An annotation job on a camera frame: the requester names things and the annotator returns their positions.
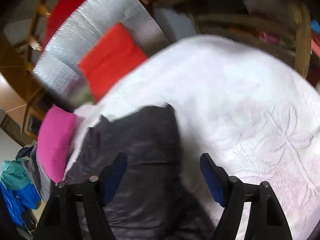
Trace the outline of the blue garment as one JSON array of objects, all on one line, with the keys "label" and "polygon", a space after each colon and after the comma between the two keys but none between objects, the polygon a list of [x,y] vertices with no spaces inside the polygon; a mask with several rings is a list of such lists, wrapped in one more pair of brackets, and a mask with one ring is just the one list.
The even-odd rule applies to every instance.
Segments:
[{"label": "blue garment", "polygon": [[27,209],[37,209],[38,202],[41,201],[40,195],[32,184],[26,185],[21,190],[10,190],[1,183],[1,192],[11,219],[18,226],[23,226],[22,213]]}]

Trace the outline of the white embossed bed blanket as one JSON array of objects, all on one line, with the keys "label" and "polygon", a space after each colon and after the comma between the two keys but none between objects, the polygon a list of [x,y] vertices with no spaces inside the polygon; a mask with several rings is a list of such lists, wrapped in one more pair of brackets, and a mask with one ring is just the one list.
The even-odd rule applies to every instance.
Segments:
[{"label": "white embossed bed blanket", "polygon": [[67,168],[89,128],[144,106],[175,109],[184,150],[182,178],[214,223],[222,208],[209,199],[199,171],[207,152],[246,183],[269,181],[294,239],[319,223],[319,94],[295,70],[258,49],[197,35],[168,46],[127,74],[83,118]]}]

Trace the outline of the black quilted jacket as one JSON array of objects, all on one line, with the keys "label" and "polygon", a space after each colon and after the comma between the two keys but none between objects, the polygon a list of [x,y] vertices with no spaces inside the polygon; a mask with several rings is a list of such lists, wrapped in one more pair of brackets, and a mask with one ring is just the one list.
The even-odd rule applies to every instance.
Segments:
[{"label": "black quilted jacket", "polygon": [[182,149],[175,111],[144,107],[88,130],[66,174],[69,184],[99,175],[119,153],[127,169],[104,212],[116,239],[210,239],[214,226],[180,180]]}]

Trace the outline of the teal shirt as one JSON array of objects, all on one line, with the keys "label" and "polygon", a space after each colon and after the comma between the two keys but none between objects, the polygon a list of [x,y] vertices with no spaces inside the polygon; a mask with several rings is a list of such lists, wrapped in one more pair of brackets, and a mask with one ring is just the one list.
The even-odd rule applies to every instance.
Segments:
[{"label": "teal shirt", "polygon": [[1,183],[7,190],[21,190],[28,184],[32,183],[23,166],[24,161],[24,158],[12,161],[3,161]]}]

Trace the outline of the pink pillow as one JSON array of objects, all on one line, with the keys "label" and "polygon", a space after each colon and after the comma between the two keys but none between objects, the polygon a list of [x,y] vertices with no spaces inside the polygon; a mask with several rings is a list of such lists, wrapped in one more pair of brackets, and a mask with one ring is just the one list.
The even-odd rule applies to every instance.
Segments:
[{"label": "pink pillow", "polygon": [[76,115],[54,105],[45,115],[37,137],[37,156],[47,176],[54,182],[63,180]]}]

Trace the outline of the red fabric behind foil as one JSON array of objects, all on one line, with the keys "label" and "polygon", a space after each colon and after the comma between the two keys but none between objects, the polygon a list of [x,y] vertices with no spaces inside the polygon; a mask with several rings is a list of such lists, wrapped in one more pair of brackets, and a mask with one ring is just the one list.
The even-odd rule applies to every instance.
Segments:
[{"label": "red fabric behind foil", "polygon": [[59,0],[55,8],[50,13],[47,21],[46,34],[43,41],[43,48],[46,47],[50,39],[59,29],[59,27],[71,16],[71,14],[84,2],[85,0]]}]

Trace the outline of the red pillow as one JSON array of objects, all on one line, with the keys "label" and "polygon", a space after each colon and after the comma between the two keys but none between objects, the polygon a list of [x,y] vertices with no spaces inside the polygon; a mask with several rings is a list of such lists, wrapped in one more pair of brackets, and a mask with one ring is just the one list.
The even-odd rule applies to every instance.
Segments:
[{"label": "red pillow", "polygon": [[117,81],[147,58],[127,29],[116,23],[80,60],[79,67],[98,102]]}]

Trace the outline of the wooden cabinet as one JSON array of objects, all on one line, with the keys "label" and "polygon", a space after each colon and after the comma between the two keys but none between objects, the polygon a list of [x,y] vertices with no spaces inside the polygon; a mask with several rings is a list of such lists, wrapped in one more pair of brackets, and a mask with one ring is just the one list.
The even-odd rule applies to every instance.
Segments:
[{"label": "wooden cabinet", "polygon": [[52,98],[32,75],[44,50],[47,24],[58,0],[1,0],[1,128],[31,144]]}]

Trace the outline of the wooden shelf unit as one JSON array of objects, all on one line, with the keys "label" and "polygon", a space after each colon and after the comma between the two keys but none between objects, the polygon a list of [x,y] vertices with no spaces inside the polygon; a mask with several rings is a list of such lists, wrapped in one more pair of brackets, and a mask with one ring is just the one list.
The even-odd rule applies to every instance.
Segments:
[{"label": "wooden shelf unit", "polygon": [[148,8],[185,13],[199,34],[213,34],[259,48],[319,85],[318,20],[309,0],[140,0]]}]

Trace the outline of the silver foil insulation sheet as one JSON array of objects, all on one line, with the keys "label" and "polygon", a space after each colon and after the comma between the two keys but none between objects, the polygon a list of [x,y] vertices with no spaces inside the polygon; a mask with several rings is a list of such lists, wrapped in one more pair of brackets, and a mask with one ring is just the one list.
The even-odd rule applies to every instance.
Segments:
[{"label": "silver foil insulation sheet", "polygon": [[78,63],[117,22],[147,56],[169,44],[139,0],[84,1],[56,31],[33,68],[35,79],[63,107],[72,111],[93,100]]}]

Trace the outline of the grey garment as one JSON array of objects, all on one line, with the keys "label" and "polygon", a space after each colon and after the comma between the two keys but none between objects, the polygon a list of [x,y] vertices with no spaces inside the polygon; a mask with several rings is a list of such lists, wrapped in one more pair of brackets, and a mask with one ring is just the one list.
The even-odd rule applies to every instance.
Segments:
[{"label": "grey garment", "polygon": [[29,159],[24,159],[22,165],[42,200],[48,202],[55,184],[45,173],[36,151],[30,154]]}]

